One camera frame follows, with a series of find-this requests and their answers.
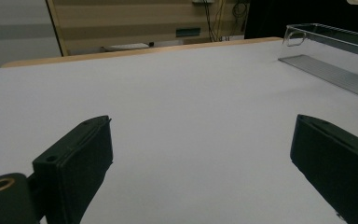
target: wall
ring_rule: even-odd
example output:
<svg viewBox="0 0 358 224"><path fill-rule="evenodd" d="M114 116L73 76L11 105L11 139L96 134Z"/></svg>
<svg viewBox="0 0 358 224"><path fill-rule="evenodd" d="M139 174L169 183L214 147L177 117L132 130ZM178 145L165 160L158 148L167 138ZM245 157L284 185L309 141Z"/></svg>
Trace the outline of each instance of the wall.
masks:
<svg viewBox="0 0 358 224"><path fill-rule="evenodd" d="M60 49L44 0L0 0L0 66L59 57Z"/></svg>

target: white table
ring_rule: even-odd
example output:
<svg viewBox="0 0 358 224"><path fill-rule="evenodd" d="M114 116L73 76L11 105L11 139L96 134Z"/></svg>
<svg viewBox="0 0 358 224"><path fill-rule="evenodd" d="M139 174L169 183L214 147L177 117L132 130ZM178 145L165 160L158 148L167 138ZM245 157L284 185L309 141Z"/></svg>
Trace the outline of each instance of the white table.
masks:
<svg viewBox="0 0 358 224"><path fill-rule="evenodd" d="M109 115L82 223L344 223L289 152L297 114L358 136L358 95L279 62L281 43L0 68L0 175Z"/></svg>

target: electrical outlet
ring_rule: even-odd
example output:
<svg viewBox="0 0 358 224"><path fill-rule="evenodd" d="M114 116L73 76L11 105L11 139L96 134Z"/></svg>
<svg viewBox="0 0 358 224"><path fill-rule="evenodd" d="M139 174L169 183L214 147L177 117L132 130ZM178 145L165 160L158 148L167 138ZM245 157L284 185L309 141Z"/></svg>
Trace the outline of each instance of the electrical outlet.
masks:
<svg viewBox="0 0 358 224"><path fill-rule="evenodd" d="M193 0L193 3L214 3L214 0Z"/></svg>

